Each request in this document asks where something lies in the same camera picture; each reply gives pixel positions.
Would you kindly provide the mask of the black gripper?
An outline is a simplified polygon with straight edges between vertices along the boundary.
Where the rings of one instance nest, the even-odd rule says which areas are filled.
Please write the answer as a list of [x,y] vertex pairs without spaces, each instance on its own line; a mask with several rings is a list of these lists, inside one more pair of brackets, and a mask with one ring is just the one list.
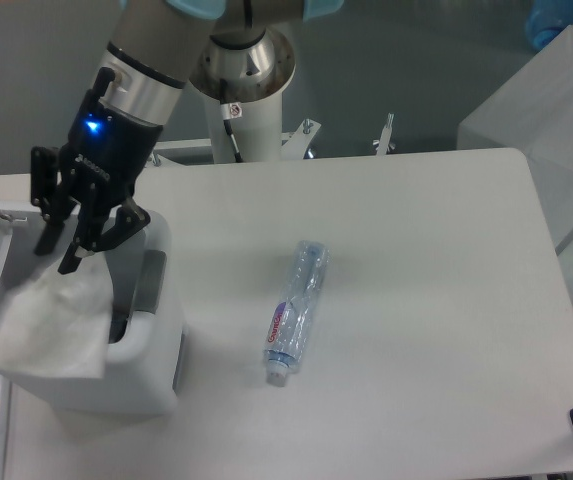
[[[117,248],[151,221],[130,197],[163,128],[101,101],[115,79],[112,68],[99,69],[60,151],[31,149],[29,199],[45,222],[35,255],[54,251],[75,201],[80,204],[75,233],[58,267],[62,275],[75,272],[90,255]],[[118,205],[106,230],[109,210]]]

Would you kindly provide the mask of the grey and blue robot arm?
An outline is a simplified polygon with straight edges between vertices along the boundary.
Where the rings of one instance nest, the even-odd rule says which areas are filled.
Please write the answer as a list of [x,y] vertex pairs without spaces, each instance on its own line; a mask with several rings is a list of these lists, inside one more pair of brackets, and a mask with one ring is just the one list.
[[294,54],[278,23],[337,12],[337,1],[126,1],[91,88],[60,148],[31,151],[31,203],[45,227],[35,254],[52,253],[77,217],[60,264],[112,250],[141,231],[149,214],[133,199],[184,88],[230,110],[277,93]]

